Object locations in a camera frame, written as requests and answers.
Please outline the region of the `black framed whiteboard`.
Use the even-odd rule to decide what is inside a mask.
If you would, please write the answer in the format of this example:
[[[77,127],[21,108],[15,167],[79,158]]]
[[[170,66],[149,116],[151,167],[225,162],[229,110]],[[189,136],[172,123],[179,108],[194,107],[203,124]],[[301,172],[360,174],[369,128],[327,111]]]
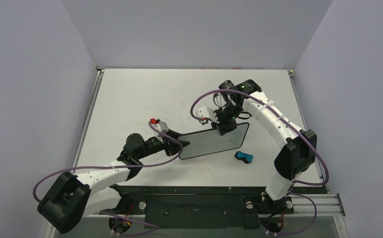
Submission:
[[[250,124],[244,122],[237,124],[235,130],[224,135],[221,135],[217,129],[206,129],[184,134],[179,137],[179,140],[190,144],[183,148],[180,159],[185,160],[238,149],[242,146],[249,127]]]

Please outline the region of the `blue heart eraser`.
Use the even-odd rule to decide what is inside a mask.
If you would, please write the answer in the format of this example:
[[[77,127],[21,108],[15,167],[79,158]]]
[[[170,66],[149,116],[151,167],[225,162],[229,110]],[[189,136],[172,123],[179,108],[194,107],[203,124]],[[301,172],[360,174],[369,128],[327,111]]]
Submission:
[[[253,155],[251,154],[247,154],[247,153],[244,153],[244,152],[241,152],[241,151],[237,151],[235,153],[235,158],[239,161],[242,161],[244,162],[245,164],[250,164],[253,162]]]

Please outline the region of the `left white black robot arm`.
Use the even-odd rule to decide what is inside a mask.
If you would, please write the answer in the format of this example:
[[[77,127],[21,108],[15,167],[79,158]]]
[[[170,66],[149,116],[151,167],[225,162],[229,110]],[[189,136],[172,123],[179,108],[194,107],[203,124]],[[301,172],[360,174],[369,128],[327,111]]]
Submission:
[[[82,218],[102,210],[125,212],[129,199],[116,191],[116,184],[135,177],[145,166],[142,158],[160,151],[177,158],[190,145],[179,136],[169,131],[168,136],[144,140],[138,133],[130,134],[120,156],[109,165],[76,175],[70,171],[60,173],[39,201],[37,211],[62,234],[71,231]]]

